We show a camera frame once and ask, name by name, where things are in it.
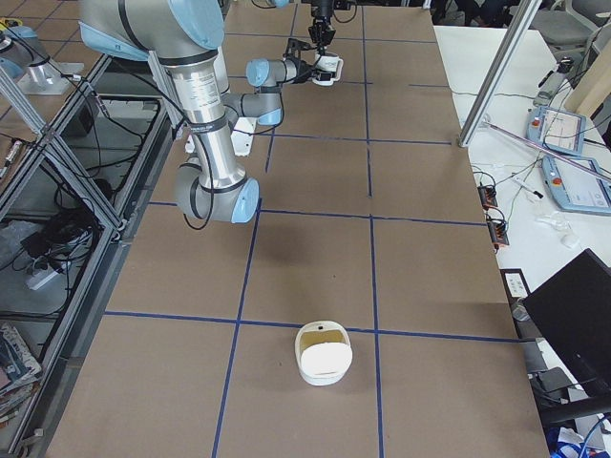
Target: white table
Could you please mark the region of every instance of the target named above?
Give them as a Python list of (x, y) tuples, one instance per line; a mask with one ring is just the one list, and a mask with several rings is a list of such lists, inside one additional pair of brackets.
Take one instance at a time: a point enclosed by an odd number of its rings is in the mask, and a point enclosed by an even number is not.
[[(454, 92), (478, 92), (504, 32), (498, 29), (435, 27), (448, 80)], [(538, 82), (554, 65), (555, 60), (539, 33), (528, 31), (497, 92), (534, 96)], [(553, 106), (560, 106), (567, 94), (568, 90), (558, 94)], [(453, 99), (462, 122), (475, 97), (454, 94)], [(532, 108), (532, 101), (528, 98), (497, 95), (488, 113), (494, 124), (524, 136), (529, 108)], [(588, 131), (586, 138), (601, 142), (596, 129)], [(474, 166), (490, 173), (497, 181), (522, 170), (537, 158), (535, 150), (486, 129), (475, 135), (469, 155)], [(601, 167), (611, 170), (611, 154), (607, 149), (586, 143), (583, 155), (594, 157)], [(537, 201), (534, 202), (528, 197), (530, 193), (524, 190), (517, 195), (510, 218), (510, 246), (501, 248), (496, 256), (500, 268), (521, 268), (531, 290), (534, 290), (585, 248), (591, 248), (604, 262), (611, 264), (611, 217), (559, 212), (543, 181), (540, 167), (526, 180), (545, 197), (541, 200), (535, 198)], [(511, 180), (497, 187), (498, 206), (507, 217), (518, 190), (519, 186)], [(565, 231), (538, 220), (548, 216), (567, 225), (579, 238), (575, 248), (562, 244)]]

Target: office chair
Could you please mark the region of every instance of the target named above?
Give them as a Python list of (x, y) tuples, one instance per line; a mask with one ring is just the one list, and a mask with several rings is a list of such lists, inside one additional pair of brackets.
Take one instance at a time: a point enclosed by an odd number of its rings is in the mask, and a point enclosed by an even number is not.
[(607, 24), (607, 18), (597, 14), (609, 9), (608, 0), (558, 0), (551, 9), (537, 12), (531, 28), (541, 33), (555, 57), (567, 50), (589, 51), (599, 28)]

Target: electronic device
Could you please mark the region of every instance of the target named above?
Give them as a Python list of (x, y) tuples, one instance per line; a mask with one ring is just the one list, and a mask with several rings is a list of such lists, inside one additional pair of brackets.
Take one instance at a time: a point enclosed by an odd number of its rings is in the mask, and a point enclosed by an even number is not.
[(585, 116), (538, 107), (528, 115), (526, 138), (552, 151), (568, 156), (581, 156)]
[[(571, 159), (601, 173), (592, 157)], [(567, 212), (611, 215), (611, 186), (585, 172), (552, 157), (541, 163), (545, 182), (558, 206)]]
[(541, 411), (543, 423), (611, 411), (611, 269), (586, 249), (523, 304), (590, 397)]

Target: black monitor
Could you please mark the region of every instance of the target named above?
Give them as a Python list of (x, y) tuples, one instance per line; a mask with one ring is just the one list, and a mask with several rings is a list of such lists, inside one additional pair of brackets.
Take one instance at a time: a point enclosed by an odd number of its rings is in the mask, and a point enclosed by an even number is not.
[[(586, 249), (528, 296), (524, 306), (587, 395), (604, 400), (592, 408), (611, 411), (611, 269)], [(591, 408), (571, 415), (590, 413)]]

